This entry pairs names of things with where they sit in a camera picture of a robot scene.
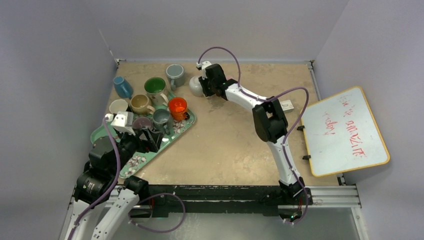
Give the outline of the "white-grey mug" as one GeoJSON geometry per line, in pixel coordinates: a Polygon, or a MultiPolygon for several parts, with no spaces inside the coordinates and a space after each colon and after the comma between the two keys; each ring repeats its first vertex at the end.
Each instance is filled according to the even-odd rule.
{"type": "Polygon", "coordinates": [[[199,98],[203,98],[204,97],[203,87],[200,84],[199,78],[201,78],[201,76],[193,76],[189,80],[189,89],[192,95],[199,98]]]}

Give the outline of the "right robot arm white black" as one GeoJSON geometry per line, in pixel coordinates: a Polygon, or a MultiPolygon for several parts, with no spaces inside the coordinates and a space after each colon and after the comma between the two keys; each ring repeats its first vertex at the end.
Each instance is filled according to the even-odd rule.
{"type": "Polygon", "coordinates": [[[209,61],[197,63],[202,72],[199,82],[205,97],[218,96],[252,112],[257,136],[265,142],[278,170],[280,196],[288,204],[310,204],[311,195],[296,168],[288,145],[288,120],[278,99],[263,98],[240,86],[234,79],[227,79],[219,64],[209,61]]]}

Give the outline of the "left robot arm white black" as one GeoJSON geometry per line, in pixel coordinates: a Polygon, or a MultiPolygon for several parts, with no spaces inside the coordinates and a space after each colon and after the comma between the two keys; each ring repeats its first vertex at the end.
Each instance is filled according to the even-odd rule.
{"type": "Polygon", "coordinates": [[[89,160],[76,181],[71,220],[65,235],[67,240],[109,240],[130,209],[146,203],[150,197],[149,183],[130,176],[112,207],[102,219],[99,218],[124,165],[136,152],[158,152],[164,137],[159,131],[141,128],[134,135],[120,133],[120,140],[116,140],[108,126],[105,130],[107,135],[93,142],[89,160]]]}

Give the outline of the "purple mug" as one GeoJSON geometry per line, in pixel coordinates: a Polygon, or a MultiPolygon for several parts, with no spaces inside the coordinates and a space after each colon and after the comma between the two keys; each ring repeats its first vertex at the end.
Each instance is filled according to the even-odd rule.
{"type": "Polygon", "coordinates": [[[148,129],[153,130],[153,123],[152,121],[145,116],[141,116],[136,118],[132,123],[132,128],[134,130],[141,130],[141,129],[148,129]]]}

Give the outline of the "grey-blue mug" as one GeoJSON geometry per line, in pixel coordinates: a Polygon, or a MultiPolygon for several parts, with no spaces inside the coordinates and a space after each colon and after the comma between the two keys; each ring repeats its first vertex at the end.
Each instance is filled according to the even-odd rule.
{"type": "Polygon", "coordinates": [[[174,134],[174,119],[166,109],[157,109],[152,115],[154,128],[168,136],[174,134]]]}

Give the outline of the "cream floral mug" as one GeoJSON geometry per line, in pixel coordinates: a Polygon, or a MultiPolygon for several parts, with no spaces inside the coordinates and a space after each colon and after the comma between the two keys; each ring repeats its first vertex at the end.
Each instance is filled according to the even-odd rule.
{"type": "Polygon", "coordinates": [[[154,106],[168,106],[168,89],[164,79],[160,77],[149,78],[144,84],[146,95],[154,106]]]}

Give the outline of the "beige round mug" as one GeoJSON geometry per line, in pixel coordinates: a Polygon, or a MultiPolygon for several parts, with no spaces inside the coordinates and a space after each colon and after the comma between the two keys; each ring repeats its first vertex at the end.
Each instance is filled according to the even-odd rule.
{"type": "Polygon", "coordinates": [[[130,100],[130,107],[132,112],[139,116],[153,115],[156,111],[149,97],[144,94],[133,96],[130,100]]]}

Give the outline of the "orange mug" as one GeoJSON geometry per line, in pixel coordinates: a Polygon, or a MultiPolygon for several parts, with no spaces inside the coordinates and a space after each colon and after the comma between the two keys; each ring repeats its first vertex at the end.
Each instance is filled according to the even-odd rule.
{"type": "Polygon", "coordinates": [[[174,97],[168,102],[168,108],[175,121],[189,120],[188,104],[182,97],[174,97]]]}

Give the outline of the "black mug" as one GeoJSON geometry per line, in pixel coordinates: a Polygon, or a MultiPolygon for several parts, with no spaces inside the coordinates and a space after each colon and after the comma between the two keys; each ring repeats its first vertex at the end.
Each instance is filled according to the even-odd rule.
{"type": "Polygon", "coordinates": [[[111,114],[118,114],[118,112],[130,112],[131,108],[125,99],[114,100],[108,107],[111,114]]]}

